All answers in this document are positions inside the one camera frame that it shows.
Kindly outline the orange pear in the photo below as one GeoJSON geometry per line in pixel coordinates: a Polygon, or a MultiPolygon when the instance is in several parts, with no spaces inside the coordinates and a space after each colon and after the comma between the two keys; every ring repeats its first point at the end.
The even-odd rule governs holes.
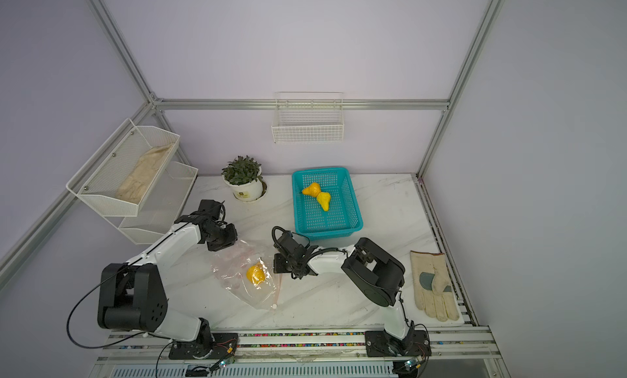
{"type": "Polygon", "coordinates": [[[264,264],[261,262],[255,263],[248,269],[246,275],[247,275],[248,281],[253,286],[259,287],[261,283],[264,283],[266,281],[266,273],[265,273],[264,264]]]}
{"type": "Polygon", "coordinates": [[[319,183],[313,182],[309,186],[305,187],[301,193],[312,198],[317,198],[318,195],[322,193],[322,189],[319,183]]]}

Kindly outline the clear zip-top plastic bag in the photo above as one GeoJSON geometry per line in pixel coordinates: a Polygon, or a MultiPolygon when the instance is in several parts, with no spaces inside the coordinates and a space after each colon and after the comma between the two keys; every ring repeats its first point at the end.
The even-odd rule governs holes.
{"type": "Polygon", "coordinates": [[[269,244],[238,240],[212,255],[212,273],[220,286],[254,309],[276,310],[281,278],[273,271],[269,244]]]}

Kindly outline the yellow pear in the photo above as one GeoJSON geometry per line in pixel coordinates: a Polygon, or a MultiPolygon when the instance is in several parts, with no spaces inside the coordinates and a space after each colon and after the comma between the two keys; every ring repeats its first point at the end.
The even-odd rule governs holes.
{"type": "Polygon", "coordinates": [[[317,200],[318,204],[321,206],[321,208],[323,209],[323,211],[329,211],[329,209],[330,209],[330,202],[331,202],[331,195],[330,195],[330,193],[322,192],[322,193],[320,193],[320,195],[318,195],[316,200],[317,200]]]}

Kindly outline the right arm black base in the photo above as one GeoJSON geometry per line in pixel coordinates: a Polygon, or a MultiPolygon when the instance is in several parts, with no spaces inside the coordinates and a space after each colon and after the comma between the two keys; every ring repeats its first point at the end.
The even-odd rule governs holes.
{"type": "Polygon", "coordinates": [[[426,331],[411,329],[402,340],[383,330],[366,331],[364,336],[366,354],[369,358],[430,357],[432,355],[426,331]]]}

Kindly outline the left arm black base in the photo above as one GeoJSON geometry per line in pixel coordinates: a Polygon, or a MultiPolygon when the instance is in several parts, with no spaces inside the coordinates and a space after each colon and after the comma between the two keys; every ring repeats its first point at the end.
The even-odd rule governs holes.
{"type": "Polygon", "coordinates": [[[200,322],[199,334],[195,340],[174,342],[168,354],[170,360],[225,360],[234,356],[238,346],[238,333],[214,333],[206,319],[200,319],[200,322]]]}

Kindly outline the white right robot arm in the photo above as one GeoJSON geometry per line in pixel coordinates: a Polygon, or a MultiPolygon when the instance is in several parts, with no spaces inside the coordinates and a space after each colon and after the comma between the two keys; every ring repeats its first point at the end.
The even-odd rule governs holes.
{"type": "Polygon", "coordinates": [[[293,279],[323,274],[343,274],[373,304],[383,309],[384,332],[404,340],[410,332],[402,301],[405,267],[369,238],[349,247],[320,247],[299,243],[304,236],[275,226],[271,231],[274,273],[288,273],[293,279]]]}

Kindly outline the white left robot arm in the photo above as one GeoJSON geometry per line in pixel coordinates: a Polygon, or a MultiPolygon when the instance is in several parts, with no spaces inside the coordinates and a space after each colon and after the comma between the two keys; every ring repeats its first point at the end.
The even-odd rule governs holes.
{"type": "Polygon", "coordinates": [[[238,234],[225,220],[225,205],[204,199],[180,216],[171,229],[142,253],[101,273],[97,323],[111,330],[148,332],[159,337],[211,348],[207,319],[183,314],[168,304],[163,275],[188,250],[205,245],[210,252],[231,247],[238,234]]]}

